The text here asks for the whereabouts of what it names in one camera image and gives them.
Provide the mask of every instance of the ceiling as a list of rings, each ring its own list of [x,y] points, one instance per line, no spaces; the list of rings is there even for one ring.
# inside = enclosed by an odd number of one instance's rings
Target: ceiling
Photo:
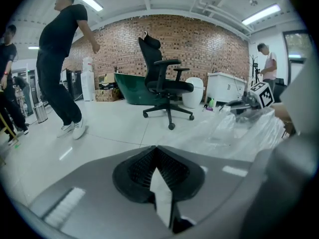
[[[88,11],[88,23],[92,30],[124,18],[150,14],[176,14],[199,18],[220,25],[243,39],[261,29],[278,23],[299,20],[297,13],[288,0],[95,0],[103,10],[96,12],[81,0]],[[35,58],[36,50],[28,50],[28,46],[38,45],[43,28],[57,15],[54,11],[55,0],[24,0],[10,23],[17,26],[14,43],[19,58]],[[263,18],[249,26],[241,21],[252,14],[277,3],[281,11]],[[74,40],[82,36],[77,30]]]

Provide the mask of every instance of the green bathtub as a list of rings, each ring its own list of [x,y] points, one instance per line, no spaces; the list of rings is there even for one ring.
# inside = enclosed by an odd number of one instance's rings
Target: green bathtub
[[[131,105],[156,106],[165,103],[147,90],[144,76],[115,73],[115,80],[126,101]]]

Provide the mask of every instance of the chair base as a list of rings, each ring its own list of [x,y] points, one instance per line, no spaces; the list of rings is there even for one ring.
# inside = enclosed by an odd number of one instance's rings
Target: chair base
[[[172,120],[171,120],[171,114],[170,114],[170,110],[174,110],[174,111],[178,111],[178,112],[181,112],[181,113],[186,113],[186,114],[190,114],[189,115],[189,119],[190,120],[194,120],[194,116],[193,116],[193,113],[186,110],[186,109],[183,109],[183,108],[180,108],[179,106],[177,105],[173,105],[171,103],[167,103],[167,104],[163,104],[163,105],[159,105],[159,106],[155,106],[153,108],[150,108],[150,109],[146,109],[143,111],[143,116],[145,118],[147,118],[149,115],[147,113],[149,112],[154,112],[154,111],[159,111],[159,110],[166,110],[167,111],[167,116],[168,116],[168,121],[169,121],[169,125],[168,125],[168,128],[170,130],[173,130],[175,128],[175,124],[172,123]]]

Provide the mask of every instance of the white trash can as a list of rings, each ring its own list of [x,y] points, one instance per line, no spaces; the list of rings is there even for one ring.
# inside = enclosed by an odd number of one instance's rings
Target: white trash can
[[[42,123],[48,119],[43,103],[33,108],[38,123]]]
[[[186,82],[192,83],[194,85],[194,90],[191,93],[182,94],[183,104],[188,108],[196,108],[203,98],[204,83],[197,77],[188,78]]]

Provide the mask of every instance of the chair armrest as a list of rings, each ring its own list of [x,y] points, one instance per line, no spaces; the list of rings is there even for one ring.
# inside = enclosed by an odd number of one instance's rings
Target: chair armrest
[[[174,68],[174,71],[177,71],[177,76],[175,81],[179,82],[182,71],[189,71],[189,70],[190,70],[189,68]]]
[[[167,59],[167,60],[160,60],[160,61],[156,61],[154,62],[155,66],[169,66],[169,65],[178,65],[181,64],[181,61],[179,59]]]
[[[168,59],[154,62],[154,65],[159,67],[159,78],[158,83],[156,85],[156,92],[163,92],[163,83],[165,81],[167,67],[169,65],[176,64],[181,64],[181,61],[178,59]]]
[[[174,71],[189,71],[190,69],[189,68],[174,68]]]

